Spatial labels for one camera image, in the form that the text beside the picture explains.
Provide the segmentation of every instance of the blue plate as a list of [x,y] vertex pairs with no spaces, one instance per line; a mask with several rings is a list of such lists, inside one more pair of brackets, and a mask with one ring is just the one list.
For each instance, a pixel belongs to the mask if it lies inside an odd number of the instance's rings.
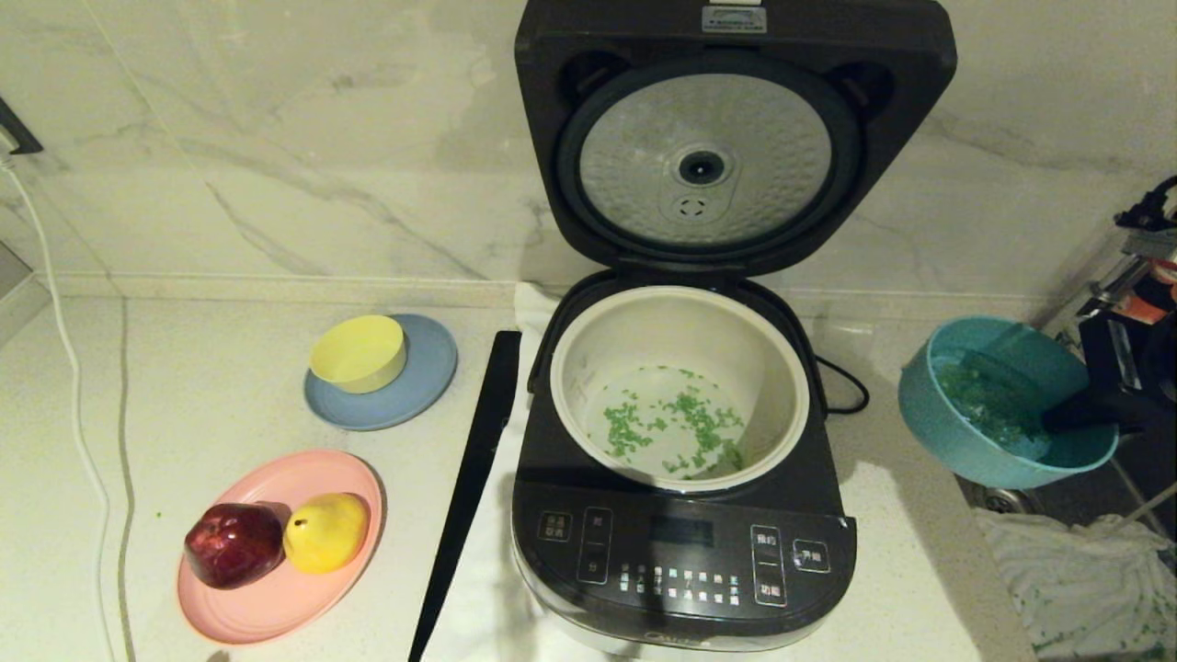
[[346,393],[310,370],[302,392],[315,416],[345,430],[399,425],[430,408],[453,379],[458,345],[445,326],[420,315],[391,315],[405,330],[405,369],[371,393]]

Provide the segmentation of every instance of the control panel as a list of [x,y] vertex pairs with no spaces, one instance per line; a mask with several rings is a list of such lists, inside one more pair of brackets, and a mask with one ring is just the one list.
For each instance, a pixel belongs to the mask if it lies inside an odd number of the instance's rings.
[[853,521],[845,517],[557,491],[566,498],[545,495],[536,499],[541,507],[517,512],[536,531],[520,544],[566,589],[619,605],[784,617],[833,593],[840,596],[853,571]]

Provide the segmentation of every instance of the white marble wall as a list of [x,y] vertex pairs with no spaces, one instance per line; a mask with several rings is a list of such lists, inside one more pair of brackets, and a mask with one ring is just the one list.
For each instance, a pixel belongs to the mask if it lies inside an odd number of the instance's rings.
[[[1175,170],[1172,0],[945,0],[957,78],[793,287],[1053,293]],[[523,0],[5,0],[0,94],[75,272],[539,279]],[[0,187],[0,240],[39,264]]]

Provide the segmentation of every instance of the inner lid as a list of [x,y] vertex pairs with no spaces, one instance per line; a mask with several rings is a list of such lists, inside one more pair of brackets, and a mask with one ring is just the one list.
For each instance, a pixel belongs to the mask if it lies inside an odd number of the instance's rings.
[[705,260],[771,250],[850,184],[857,126],[822,79],[747,57],[621,74],[578,108],[557,167],[577,214],[611,241]]

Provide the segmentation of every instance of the white countertop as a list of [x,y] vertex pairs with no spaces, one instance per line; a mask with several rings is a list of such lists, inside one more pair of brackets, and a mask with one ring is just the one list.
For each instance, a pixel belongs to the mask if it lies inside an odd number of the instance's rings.
[[[371,311],[67,300],[85,371],[87,441],[112,492],[107,614],[119,622],[117,577],[125,556],[137,661],[205,662],[220,650],[188,627],[175,600],[184,535],[240,476],[310,448],[346,450],[377,470],[388,497],[380,545],[330,613],[279,641],[230,649],[230,660],[406,658],[491,343],[496,331],[512,326],[513,313],[395,309],[428,315],[453,332],[458,373],[418,418],[378,432],[345,432],[304,405],[306,355],[332,324]],[[899,365],[935,324],[817,319],[807,326],[816,349],[863,378],[873,400],[860,415],[829,422],[845,510],[858,519],[855,580],[826,623],[782,658],[1035,660],[951,474],[899,417]],[[836,377],[826,380],[831,402],[853,398]],[[101,657],[89,598],[98,509],[69,436],[68,382],[46,309],[0,347],[0,656],[7,660]],[[133,519],[120,555],[124,461]]]

